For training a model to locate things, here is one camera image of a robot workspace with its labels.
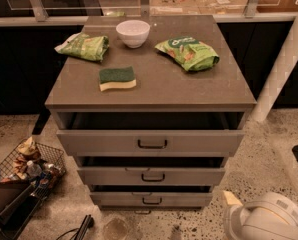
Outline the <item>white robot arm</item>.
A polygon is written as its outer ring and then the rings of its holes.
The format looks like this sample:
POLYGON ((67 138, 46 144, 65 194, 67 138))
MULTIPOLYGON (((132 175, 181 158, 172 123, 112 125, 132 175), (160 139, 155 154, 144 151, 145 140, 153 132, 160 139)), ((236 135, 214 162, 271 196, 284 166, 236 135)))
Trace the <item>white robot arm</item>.
POLYGON ((227 240, 298 240, 298 206, 268 192, 243 204, 224 191, 224 232, 227 240))

